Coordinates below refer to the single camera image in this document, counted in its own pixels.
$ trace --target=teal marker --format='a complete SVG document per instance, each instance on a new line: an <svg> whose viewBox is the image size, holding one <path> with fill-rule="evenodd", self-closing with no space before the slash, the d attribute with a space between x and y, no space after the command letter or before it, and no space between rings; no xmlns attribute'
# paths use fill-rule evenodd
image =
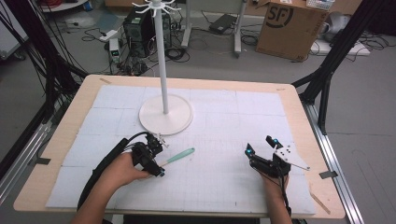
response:
<svg viewBox="0 0 396 224"><path fill-rule="evenodd" d="M172 157L171 159L168 159L164 164L162 164L161 166L165 166L168 163L171 163L172 161L177 161L180 160L181 158L184 158L188 155L190 155L192 152L195 151L195 148L191 147L189 149L186 149L180 153L178 153L176 156Z"/></svg>

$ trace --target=white pole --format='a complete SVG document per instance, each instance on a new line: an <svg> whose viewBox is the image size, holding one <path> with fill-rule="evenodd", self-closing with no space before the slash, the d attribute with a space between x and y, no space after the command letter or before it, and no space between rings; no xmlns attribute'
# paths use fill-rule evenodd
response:
<svg viewBox="0 0 396 224"><path fill-rule="evenodd" d="M155 35L157 39L158 64L160 66L161 89L163 92L163 113L168 114L169 109L168 109L168 92L166 88L165 50L163 46L163 14L160 9L154 9L154 10L157 10L154 21L155 21Z"/></svg>

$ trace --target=floor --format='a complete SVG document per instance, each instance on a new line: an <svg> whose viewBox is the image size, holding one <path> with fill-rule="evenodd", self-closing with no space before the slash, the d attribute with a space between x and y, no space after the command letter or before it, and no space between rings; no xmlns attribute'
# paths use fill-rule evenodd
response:
<svg viewBox="0 0 396 224"><path fill-rule="evenodd" d="M98 21L101 10L90 15ZM202 16L194 18L207 28ZM261 18L246 19L249 24ZM121 20L112 25L118 28ZM260 26L244 27L260 30ZM84 42L84 30L63 33L64 42L76 60L91 74L109 72L108 55L99 41ZM387 36L390 44L396 37ZM255 52L242 44L234 57L233 37L194 31L185 63L167 62L169 77L291 83L314 72L324 57L311 55L303 63ZM332 79L327 132L365 223L394 223L396 220L396 48L373 50L355 62L344 60ZM155 63L148 62L148 67ZM12 147L44 102L44 92L30 60L0 62L0 160ZM143 76L158 76L158 65ZM13 190L0 205L1 223L67 223L73 214L25 213L15 211L13 202L33 167L28 166ZM308 223L348 223L340 220L307 220Z"/></svg>

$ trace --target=hand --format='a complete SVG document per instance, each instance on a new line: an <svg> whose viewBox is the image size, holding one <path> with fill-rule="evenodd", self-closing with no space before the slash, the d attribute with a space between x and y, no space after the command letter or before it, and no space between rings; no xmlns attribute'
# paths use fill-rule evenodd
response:
<svg viewBox="0 0 396 224"><path fill-rule="evenodd" d="M267 197L271 198L277 198L281 199L283 201L283 196L282 196L282 190L281 190L281 185L282 182L279 178L273 178L269 175L265 174L260 174L262 177L262 180L264 181L264 186L265 186L265 195ZM286 175L284 176L285 178L285 189L289 184L289 176Z"/></svg>
<svg viewBox="0 0 396 224"><path fill-rule="evenodd" d="M147 178L148 176L149 172L139 171L134 168L132 153L124 152L107 166L98 180L98 183L101 182L106 185L111 185L108 187L118 189L136 179Z"/></svg>

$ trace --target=black metal rod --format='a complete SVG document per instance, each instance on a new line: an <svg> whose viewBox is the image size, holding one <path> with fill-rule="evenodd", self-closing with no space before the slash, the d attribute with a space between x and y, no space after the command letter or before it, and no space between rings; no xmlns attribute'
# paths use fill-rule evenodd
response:
<svg viewBox="0 0 396 224"><path fill-rule="evenodd" d="M297 88L309 82L304 92L300 94L300 99L306 104L314 104L316 97L322 92L321 101L324 102L320 102L318 125L324 134L326 133L324 110L327 110L332 75L359 40L364 29L388 1L390 0L363 0L315 75L308 75L292 83Z"/></svg>

